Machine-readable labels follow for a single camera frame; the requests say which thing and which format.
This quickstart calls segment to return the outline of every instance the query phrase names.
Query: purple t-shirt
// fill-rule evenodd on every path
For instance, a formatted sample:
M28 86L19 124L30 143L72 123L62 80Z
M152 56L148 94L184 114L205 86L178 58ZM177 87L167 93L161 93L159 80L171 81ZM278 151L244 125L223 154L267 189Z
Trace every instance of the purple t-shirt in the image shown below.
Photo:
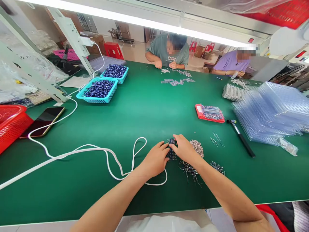
M237 62L237 50L226 53L223 57L220 58L218 63L214 66L216 70L229 71L245 71L247 66L250 64L250 60L246 62Z

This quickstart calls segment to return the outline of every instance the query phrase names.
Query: wire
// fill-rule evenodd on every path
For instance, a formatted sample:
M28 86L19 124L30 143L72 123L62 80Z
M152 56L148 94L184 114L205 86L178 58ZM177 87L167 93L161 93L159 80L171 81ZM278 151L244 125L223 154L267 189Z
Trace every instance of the wire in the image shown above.
M85 85L80 86L80 87L78 88L78 90L76 90L76 91L70 93L68 96L72 95L73 93L80 92L80 90L81 90L84 86L85 86ZM60 160L60 159L63 159L63 158L65 158L65 157L69 156L69 155L73 155L73 154L77 154L77 153L81 153L81 152L86 152L86 151L94 151L94 150L103 150L103 151L105 151L108 171L109 171L109 173L111 174L111 176L112 176L114 179L116 179L116 180L123 180L123 179L125 179L131 172L133 172L133 170L134 170L134 163L135 163L135 162L134 162L134 158L135 158L135 156L144 148L144 146L147 144L147 139L144 138L144 137L138 138L138 139L135 141L135 143L134 143L131 171L130 171L130 172L127 172L127 173L123 173L122 166L121 166L120 162L118 161L116 154L115 154L111 149L108 149L108 148L100 148L100 147L95 146L95 145L92 145L92 144L85 144L85 145L82 145L82 146L76 148L74 151L67 152L67 153L65 153L65 154L62 154L62 155L59 155L59 156L54 157L54 156L51 156L51 155L49 154L48 149L47 149L47 147L46 147L44 144L42 144L42 143L40 143L39 141L34 140L33 138L31 138L32 133L34 133L35 131L38 131L38 130L43 129L43 128L45 128L45 127L49 127L49 126L51 126L51 125L54 125L54 124L56 124L56 123L58 123L58 122L64 120L65 118L69 117L70 115L72 115L72 114L76 111L76 109L77 109L77 107L78 107L78 103L77 103L77 101L75 101L74 99L72 99L72 98L70 98L70 99L71 99L72 101L74 101L75 104L76 104L75 108L73 109L73 111L72 111L71 113L69 113L67 116L65 116L64 118L62 118L62 119L60 119L60 120L58 120L58 121L55 121L55 122L53 122L53 123L51 123L51 124L49 124L49 125L46 125L46 126L43 126L43 127L38 128L38 129L35 129L35 130L31 131L31 132L28 134L28 138L29 138L31 141L33 141L33 142L35 142L35 143L41 145L41 146L44 148L46 155L47 155L48 157L50 157L51 159L49 159L49 160L47 160L47 161L45 161L45 162L43 162L43 163L41 163L41 164L39 164L39 165L37 165L37 166L34 166L33 168L31 168L31 169L29 169L29 170L27 170L27 171L25 171L25 172L23 172L23 173L17 175L16 177L14 177L14 178L12 178L12 179L10 179L10 180L4 182L3 184L0 185L0 190L3 189L3 188L5 188L5 187L7 187L8 185L14 183L15 181L21 179L22 177L24 177L24 176L30 174L31 172L33 172L33 171L35 171L35 170L37 170L37 169L39 169L39 168L41 168L41 167L43 167L43 166L49 164L49 163L51 163L51 162L53 162L53 161L55 161L55 160ZM138 140L140 140L140 139L144 139L144 140L145 140L145 144L138 150L138 152L135 153L135 145L136 145L136 143L138 142ZM81 149L81 150L80 150L80 148L85 147L85 146L91 146L91 147L94 147L94 148L87 148L87 149ZM108 161L108 152L110 152L110 153L113 155L113 157L114 157L116 163L118 164L118 166L119 166L119 168L120 168L121 176L125 176L124 178L117 178L117 177L112 173L112 171L110 170L109 161ZM160 185L165 184L166 181L167 181L167 172L166 172L166 169L164 169L164 171L165 171L165 174L166 174L166 179L165 179L165 181L164 181L163 183L161 183L161 184L149 184L149 183L146 182L145 184L147 184L147 185L152 185L152 186L160 186Z
M95 44L95 45L98 47L98 49L99 49L99 51L100 51L100 54L101 54L101 56L102 56L102 59L103 59L103 66L102 66L101 68L99 68L98 70L94 71L93 74L92 74L92 78L94 78L94 74L95 74L97 71L100 71L100 70L104 67L105 61L104 61L104 57L103 57L103 55L102 55L102 52L101 52L101 49L100 49L99 45L97 45L97 44L96 44L95 42L93 42L93 41L92 41L92 43Z

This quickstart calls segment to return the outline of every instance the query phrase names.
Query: ceiling light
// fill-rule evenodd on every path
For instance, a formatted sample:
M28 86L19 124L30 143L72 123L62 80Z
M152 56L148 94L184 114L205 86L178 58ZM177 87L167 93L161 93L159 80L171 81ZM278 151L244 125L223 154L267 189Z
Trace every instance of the ceiling light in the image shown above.
M90 6L80 5L76 3L66 2L62 0L19 0L22 2L28 2L33 4L39 4L49 7L54 7L62 10L75 11L82 14L94 15L102 18L108 18L116 21L121 21L130 24L136 24L139 26L150 27L153 29L164 30L176 34L186 35L198 39L208 40L233 47L250 47L252 44L241 43L238 41L222 38L215 35L210 35L198 31L189 30L182 27L172 26L164 23L159 23L143 18L138 18L130 15L120 14L112 11L102 10Z

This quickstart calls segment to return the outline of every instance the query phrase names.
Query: stack of plastic trays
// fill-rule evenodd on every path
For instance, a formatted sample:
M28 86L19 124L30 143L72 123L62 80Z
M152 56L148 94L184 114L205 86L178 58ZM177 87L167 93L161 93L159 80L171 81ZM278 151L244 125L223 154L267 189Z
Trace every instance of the stack of plastic trays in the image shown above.
M309 122L309 99L297 89L285 85L265 82L259 89L261 96L274 108L275 117Z
M292 87L266 82L232 105L252 141L278 146L278 137L302 134L309 126L309 99Z
M227 98L234 102L242 101L244 94L247 91L241 88L238 88L231 84L226 84L223 88L223 98Z

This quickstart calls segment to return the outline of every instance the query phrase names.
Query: smartphone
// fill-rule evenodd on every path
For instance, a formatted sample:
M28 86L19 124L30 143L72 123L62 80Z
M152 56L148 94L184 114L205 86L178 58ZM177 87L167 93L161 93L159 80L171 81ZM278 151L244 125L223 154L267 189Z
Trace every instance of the smartphone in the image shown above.
M19 137L27 138L28 134L35 129L49 125L57 120L59 116L64 111L64 107L49 107L44 110L44 112L28 127L28 129ZM31 134L31 137L42 137L51 126L37 130Z

